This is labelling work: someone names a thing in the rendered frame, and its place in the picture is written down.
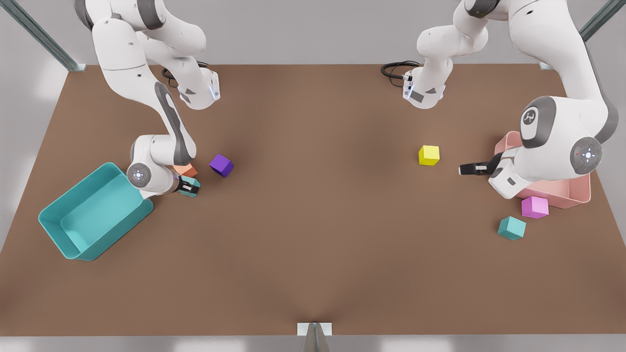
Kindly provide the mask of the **purple cube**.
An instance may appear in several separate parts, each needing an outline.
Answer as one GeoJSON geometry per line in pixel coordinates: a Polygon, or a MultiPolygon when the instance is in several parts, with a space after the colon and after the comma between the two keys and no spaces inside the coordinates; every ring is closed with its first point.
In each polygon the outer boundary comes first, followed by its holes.
{"type": "Polygon", "coordinates": [[[233,170],[233,162],[223,156],[223,154],[216,154],[216,156],[209,163],[210,168],[222,177],[227,177],[233,170]]]}

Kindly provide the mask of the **yellow cube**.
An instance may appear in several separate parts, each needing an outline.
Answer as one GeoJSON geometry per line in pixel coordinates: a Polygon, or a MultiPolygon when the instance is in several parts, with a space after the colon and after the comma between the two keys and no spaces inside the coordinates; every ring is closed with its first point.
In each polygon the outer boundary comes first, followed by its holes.
{"type": "Polygon", "coordinates": [[[434,166],[440,161],[440,147],[423,145],[418,153],[420,165],[434,166]]]}

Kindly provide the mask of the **pink cube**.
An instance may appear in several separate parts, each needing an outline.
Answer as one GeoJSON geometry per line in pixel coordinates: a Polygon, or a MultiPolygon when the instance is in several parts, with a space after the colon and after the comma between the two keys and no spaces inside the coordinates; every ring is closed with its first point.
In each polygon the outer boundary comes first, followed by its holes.
{"type": "Polygon", "coordinates": [[[529,197],[521,201],[521,214],[526,218],[540,219],[549,214],[549,203],[546,198],[529,197]]]}

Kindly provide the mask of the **pink rectangular bin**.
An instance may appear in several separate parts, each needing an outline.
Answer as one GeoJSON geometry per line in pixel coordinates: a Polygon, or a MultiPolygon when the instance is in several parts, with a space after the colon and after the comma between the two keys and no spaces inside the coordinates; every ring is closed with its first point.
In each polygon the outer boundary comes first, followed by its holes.
{"type": "Polygon", "coordinates": [[[556,181],[540,181],[532,183],[521,190],[517,198],[545,198],[548,204],[559,209],[588,203],[591,199],[591,175],[556,181]]]}

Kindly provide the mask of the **teal rectangular bin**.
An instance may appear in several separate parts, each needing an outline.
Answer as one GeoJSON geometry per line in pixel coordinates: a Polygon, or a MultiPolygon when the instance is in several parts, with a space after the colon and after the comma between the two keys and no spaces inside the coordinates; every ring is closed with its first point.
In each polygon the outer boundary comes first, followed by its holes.
{"type": "Polygon", "coordinates": [[[93,261],[153,209],[108,162],[45,207],[38,220],[65,258],[93,261]]]}

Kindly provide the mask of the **silver frame post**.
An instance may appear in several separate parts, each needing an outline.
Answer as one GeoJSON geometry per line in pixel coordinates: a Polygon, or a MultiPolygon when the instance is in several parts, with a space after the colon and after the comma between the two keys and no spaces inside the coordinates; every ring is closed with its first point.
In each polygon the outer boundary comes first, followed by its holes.
{"type": "Polygon", "coordinates": [[[297,336],[304,336],[303,352],[331,352],[327,336],[332,335],[332,323],[298,323],[297,336]]]}
{"type": "Polygon", "coordinates": [[[626,0],[606,0],[602,7],[578,30],[585,45],[624,6],[626,6],[626,0]]]}
{"type": "Polygon", "coordinates": [[[2,7],[20,24],[44,49],[46,49],[69,72],[80,72],[87,65],[77,63],[62,47],[21,7],[16,0],[0,0],[2,7]]]}

